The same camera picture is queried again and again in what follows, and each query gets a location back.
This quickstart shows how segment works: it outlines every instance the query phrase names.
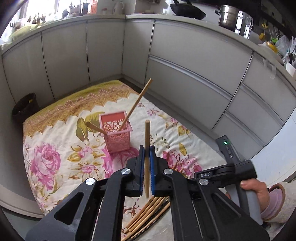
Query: pink basket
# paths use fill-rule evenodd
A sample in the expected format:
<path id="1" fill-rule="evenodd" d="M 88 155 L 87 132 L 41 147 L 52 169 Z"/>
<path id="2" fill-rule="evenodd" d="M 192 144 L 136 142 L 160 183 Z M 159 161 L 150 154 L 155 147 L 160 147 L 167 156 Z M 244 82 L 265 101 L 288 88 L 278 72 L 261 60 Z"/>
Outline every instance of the pink basket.
<path id="1" fill-rule="evenodd" d="M 125 117 L 125 111 L 100 115 L 100 127 L 107 132 L 104 139 L 109 153 L 130 148 L 130 137 L 133 129 L 129 120 L 121 131 L 117 131 Z"/>

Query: hand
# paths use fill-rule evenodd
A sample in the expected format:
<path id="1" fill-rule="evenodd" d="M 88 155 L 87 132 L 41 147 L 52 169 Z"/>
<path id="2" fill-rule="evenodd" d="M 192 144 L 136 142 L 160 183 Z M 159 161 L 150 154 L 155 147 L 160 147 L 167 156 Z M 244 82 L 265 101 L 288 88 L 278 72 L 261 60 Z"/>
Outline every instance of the hand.
<path id="1" fill-rule="evenodd" d="M 269 194 L 264 182 L 260 182 L 257 179 L 252 178 L 246 181 L 241 181 L 240 186 L 244 190 L 254 190 L 256 192 L 259 199 L 261 212 L 263 212 L 268 207 Z"/>

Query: sleeve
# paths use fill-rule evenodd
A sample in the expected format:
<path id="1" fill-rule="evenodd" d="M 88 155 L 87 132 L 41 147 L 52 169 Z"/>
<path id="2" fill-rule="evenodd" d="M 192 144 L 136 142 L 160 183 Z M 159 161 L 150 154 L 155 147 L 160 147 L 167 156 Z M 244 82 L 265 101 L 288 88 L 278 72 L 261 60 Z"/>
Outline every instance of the sleeve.
<path id="1" fill-rule="evenodd" d="M 273 185 L 269 192 L 279 188 L 282 190 L 283 199 L 278 211 L 265 222 L 286 223 L 296 207 L 296 181 L 291 183 L 281 182 Z"/>

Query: black waste basket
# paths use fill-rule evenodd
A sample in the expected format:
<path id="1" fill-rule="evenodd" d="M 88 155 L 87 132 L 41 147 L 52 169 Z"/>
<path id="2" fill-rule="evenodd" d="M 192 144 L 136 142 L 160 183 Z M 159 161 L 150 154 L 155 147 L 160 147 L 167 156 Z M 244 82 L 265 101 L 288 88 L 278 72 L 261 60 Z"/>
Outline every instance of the black waste basket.
<path id="1" fill-rule="evenodd" d="M 36 94 L 31 93 L 21 98 L 14 106 L 12 109 L 12 118 L 18 124 L 22 125 L 27 118 L 34 115 L 39 110 L 40 108 L 36 100 Z"/>

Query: silver screw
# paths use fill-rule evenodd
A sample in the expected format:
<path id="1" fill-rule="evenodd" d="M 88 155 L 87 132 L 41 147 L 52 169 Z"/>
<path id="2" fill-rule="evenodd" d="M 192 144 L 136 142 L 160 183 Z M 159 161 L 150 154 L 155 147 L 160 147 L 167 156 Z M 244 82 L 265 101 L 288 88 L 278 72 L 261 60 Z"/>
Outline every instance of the silver screw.
<path id="1" fill-rule="evenodd" d="M 207 179 L 204 179 L 204 178 L 200 179 L 200 185 L 206 186 L 208 184 L 209 184 L 209 181 Z"/>
<path id="2" fill-rule="evenodd" d="M 85 183 L 87 184 L 87 185 L 93 185 L 94 183 L 96 182 L 96 180 L 94 179 L 94 178 L 88 178 L 86 181 L 85 181 Z"/>
<path id="3" fill-rule="evenodd" d="M 166 175 L 171 175 L 171 174 L 173 173 L 173 170 L 167 168 L 167 169 L 164 169 L 164 170 L 163 170 L 163 173 L 166 174 Z"/>
<path id="4" fill-rule="evenodd" d="M 130 174 L 130 173 L 131 173 L 131 170 L 128 169 L 128 168 L 124 168 L 124 169 L 121 170 L 121 173 L 122 173 L 123 175 L 127 175 L 127 174 Z"/>

